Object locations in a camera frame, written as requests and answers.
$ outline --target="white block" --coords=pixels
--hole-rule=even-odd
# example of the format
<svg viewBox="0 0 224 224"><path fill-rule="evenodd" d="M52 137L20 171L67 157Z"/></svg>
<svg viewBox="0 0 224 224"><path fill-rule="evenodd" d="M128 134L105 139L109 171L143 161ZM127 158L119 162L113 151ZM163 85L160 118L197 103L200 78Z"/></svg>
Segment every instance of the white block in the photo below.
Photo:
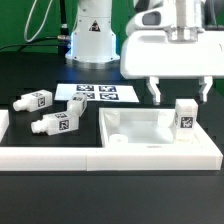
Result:
<svg viewBox="0 0 224 224"><path fill-rule="evenodd" d="M87 107L87 96L85 94L74 94L72 99L67 103L67 111L69 113L76 113L79 117Z"/></svg>
<svg viewBox="0 0 224 224"><path fill-rule="evenodd" d="M186 142L193 140L197 112L198 105L195 100L176 100L175 121L173 126L173 135L175 141Z"/></svg>
<svg viewBox="0 0 224 224"><path fill-rule="evenodd" d="M8 110L0 110L0 142L9 126Z"/></svg>

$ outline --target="warning label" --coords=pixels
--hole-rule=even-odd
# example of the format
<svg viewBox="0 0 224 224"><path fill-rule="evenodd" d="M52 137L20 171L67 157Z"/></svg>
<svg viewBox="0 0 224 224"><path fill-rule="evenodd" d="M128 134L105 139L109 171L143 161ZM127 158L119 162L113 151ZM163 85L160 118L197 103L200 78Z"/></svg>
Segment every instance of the warning label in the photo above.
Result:
<svg viewBox="0 0 224 224"><path fill-rule="evenodd" d="M100 32L100 27L96 20L94 21L93 25L90 27L89 31Z"/></svg>

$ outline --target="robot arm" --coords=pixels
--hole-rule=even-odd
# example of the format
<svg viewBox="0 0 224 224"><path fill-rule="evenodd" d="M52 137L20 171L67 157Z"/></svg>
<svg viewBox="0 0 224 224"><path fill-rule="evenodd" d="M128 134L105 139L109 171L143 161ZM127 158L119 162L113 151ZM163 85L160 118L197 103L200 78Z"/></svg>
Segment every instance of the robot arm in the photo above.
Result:
<svg viewBox="0 0 224 224"><path fill-rule="evenodd" d="M137 7L141 2L134 0L133 4ZM159 78L198 78L201 101L206 102L213 77L224 77L224 32L204 30L206 1L146 3L127 25L121 74L146 79L155 104L160 103Z"/></svg>

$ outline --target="white robot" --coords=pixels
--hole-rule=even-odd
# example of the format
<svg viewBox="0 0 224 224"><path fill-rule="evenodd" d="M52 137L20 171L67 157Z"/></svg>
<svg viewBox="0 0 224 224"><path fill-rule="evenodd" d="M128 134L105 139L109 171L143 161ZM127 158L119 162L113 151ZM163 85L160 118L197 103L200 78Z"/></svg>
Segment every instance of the white robot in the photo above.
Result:
<svg viewBox="0 0 224 224"><path fill-rule="evenodd" d="M134 6L141 0L133 0ZM155 104L159 78L199 78L201 101L213 77L224 77L224 32L204 30L206 0L151 0L128 23L121 74L147 79Z"/></svg>
<svg viewBox="0 0 224 224"><path fill-rule="evenodd" d="M119 64L116 35L111 30L112 0L78 0L77 26L66 62L88 69Z"/></svg>

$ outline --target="white cube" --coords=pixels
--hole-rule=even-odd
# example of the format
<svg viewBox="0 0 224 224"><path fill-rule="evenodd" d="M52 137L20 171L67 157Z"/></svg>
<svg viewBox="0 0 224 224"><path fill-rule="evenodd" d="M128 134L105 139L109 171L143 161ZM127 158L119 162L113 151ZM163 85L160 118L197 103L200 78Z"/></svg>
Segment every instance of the white cube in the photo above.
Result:
<svg viewBox="0 0 224 224"><path fill-rule="evenodd" d="M87 96L85 94L74 94L72 99L67 103L67 111L70 113L76 113L79 117L87 107Z"/></svg>
<svg viewBox="0 0 224 224"><path fill-rule="evenodd" d="M197 119L198 105L193 99L177 99L173 125L174 140L191 141Z"/></svg>

